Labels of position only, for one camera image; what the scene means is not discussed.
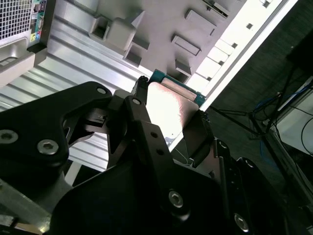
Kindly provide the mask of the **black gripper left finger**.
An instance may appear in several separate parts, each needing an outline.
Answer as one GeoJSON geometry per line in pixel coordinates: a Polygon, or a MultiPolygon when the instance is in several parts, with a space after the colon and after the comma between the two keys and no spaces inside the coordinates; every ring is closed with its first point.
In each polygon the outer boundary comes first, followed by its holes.
{"type": "Polygon", "coordinates": [[[148,87],[141,77],[133,93],[122,98],[99,83],[86,82],[1,112],[0,177],[37,193],[59,177],[71,146],[104,133],[109,169],[138,162],[161,207],[167,212],[182,208],[179,183],[172,176],[176,164],[146,109],[148,87]]]}

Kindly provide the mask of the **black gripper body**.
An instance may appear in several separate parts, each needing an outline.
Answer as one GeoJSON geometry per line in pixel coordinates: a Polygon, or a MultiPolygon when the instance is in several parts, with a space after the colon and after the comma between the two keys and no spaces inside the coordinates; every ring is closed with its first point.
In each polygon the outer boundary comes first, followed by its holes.
{"type": "Polygon", "coordinates": [[[147,172],[126,161],[70,190],[53,211],[52,235],[234,235],[216,182],[177,164],[182,208],[161,207],[147,172]]]}

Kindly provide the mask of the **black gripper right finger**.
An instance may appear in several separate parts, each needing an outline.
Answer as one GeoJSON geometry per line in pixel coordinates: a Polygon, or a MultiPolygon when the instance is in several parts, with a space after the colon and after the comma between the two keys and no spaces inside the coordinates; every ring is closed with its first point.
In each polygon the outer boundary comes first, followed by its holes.
{"type": "Polygon", "coordinates": [[[214,137],[207,113],[197,111],[183,129],[192,168],[218,183],[228,235],[291,235],[293,228],[282,198],[254,162],[235,160],[214,137]]]}

